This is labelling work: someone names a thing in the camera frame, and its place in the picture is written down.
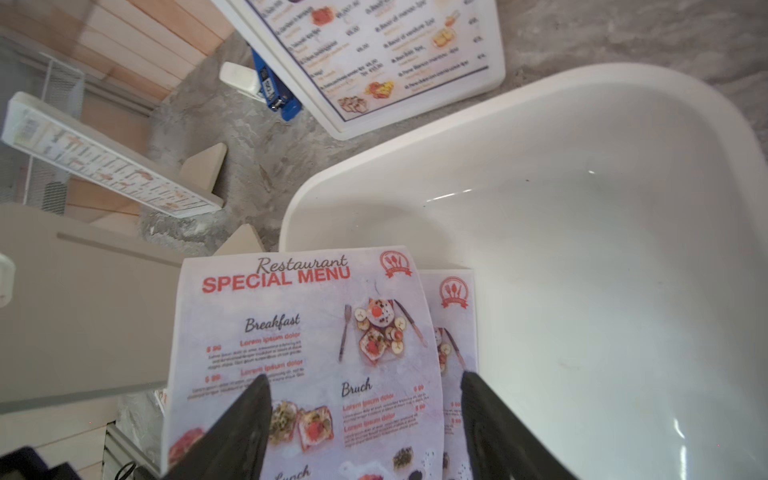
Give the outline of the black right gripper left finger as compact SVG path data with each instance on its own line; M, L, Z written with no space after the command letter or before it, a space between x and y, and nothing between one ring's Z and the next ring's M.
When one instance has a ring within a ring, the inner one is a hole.
M259 480L272 414L268 378L258 376L166 479Z

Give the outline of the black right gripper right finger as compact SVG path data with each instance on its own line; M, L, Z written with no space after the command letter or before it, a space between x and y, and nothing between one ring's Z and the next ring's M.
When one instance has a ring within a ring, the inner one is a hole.
M475 372L462 375L461 409L475 479L574 477Z

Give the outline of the special menu sheet top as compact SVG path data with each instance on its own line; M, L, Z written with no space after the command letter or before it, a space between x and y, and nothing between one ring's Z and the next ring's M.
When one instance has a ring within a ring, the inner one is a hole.
M439 479L441 371L414 259L403 246L262 253L205 304L236 345L224 381L169 396L165 475L260 375L272 414L259 479Z

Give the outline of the special menu sheet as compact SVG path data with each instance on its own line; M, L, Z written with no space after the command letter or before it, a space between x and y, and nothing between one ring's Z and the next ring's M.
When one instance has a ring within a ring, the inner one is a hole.
M165 475L260 375L272 414L259 479L439 479L441 371L414 259L403 246L262 253L205 304L236 345L224 381L169 396Z
M425 290L437 345L444 408L445 479L471 479L462 415L461 381L478 369L474 274L470 270L423 270Z

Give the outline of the white menu holder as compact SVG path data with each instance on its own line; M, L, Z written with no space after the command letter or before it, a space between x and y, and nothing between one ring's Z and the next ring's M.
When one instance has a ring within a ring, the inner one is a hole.
M1 410L165 386L217 388L236 345L205 299L241 284L262 255L250 226L188 257L19 204L1 208Z
M218 1L335 139L489 92L506 76L494 1Z
M2 141L25 154L175 218L216 212L224 201L179 173L50 106L17 92Z

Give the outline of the special menu sheet lower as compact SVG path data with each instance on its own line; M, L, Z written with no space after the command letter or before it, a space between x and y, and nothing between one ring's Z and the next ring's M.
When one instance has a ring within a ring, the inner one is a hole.
M437 345L444 408L445 479L471 479L462 415L461 381L478 369L474 274L470 270L423 270L425 290Z

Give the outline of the white plastic tray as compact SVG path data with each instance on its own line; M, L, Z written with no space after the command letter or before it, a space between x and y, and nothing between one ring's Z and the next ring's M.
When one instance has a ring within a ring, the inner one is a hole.
M582 479L767 475L767 162L650 65L537 81L309 179L279 247L475 276L479 372Z

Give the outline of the blue stapler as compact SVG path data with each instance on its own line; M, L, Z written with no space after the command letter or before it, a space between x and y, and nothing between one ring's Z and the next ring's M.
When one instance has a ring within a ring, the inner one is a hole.
M251 52L261 93L267 106L273 112L279 113L284 121L291 121L302 110L301 102L256 50L251 49Z

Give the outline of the white stapler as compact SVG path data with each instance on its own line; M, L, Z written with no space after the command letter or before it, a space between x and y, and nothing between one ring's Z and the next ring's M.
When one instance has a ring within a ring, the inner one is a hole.
M219 70L219 80L241 95L265 103L257 72L232 62L225 62Z

